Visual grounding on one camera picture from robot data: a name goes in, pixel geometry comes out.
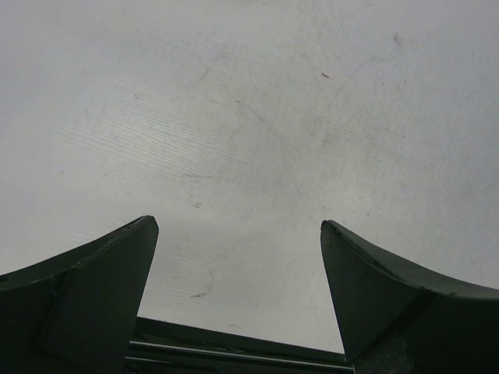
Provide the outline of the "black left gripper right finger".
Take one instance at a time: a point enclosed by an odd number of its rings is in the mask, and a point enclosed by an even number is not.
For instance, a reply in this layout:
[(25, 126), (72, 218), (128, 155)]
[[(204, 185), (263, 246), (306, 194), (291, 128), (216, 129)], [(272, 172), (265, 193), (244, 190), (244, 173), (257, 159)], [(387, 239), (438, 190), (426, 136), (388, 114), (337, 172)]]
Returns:
[(320, 247), (357, 373), (495, 373), (498, 292), (429, 270), (334, 221)]

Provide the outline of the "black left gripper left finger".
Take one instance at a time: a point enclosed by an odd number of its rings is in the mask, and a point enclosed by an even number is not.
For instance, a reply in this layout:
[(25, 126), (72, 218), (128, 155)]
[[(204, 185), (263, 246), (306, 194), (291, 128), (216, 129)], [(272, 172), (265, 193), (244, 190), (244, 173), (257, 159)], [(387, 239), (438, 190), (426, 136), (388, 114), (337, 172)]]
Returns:
[(122, 372), (157, 238), (157, 221), (143, 216), (3, 274), (1, 371)]

